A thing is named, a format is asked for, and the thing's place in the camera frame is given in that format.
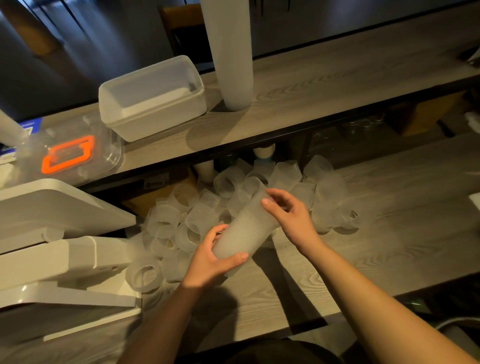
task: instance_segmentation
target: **orange lid clip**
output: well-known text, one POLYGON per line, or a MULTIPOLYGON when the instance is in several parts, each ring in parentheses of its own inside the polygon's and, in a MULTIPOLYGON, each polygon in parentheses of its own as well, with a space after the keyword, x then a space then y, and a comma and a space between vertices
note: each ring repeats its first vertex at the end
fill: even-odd
POLYGON ((87 161, 92 156, 94 146, 95 137, 93 135, 86 135, 81 138, 74 139, 66 143, 57 144, 56 146, 51 147, 48 151, 48 155, 43 157, 42 173, 52 174, 61 170, 66 170, 77 164, 87 161), (70 148, 77 145, 83 150, 83 154, 81 156, 66 160, 59 164, 54 164, 58 160, 56 156, 57 152, 62 149, 70 148))

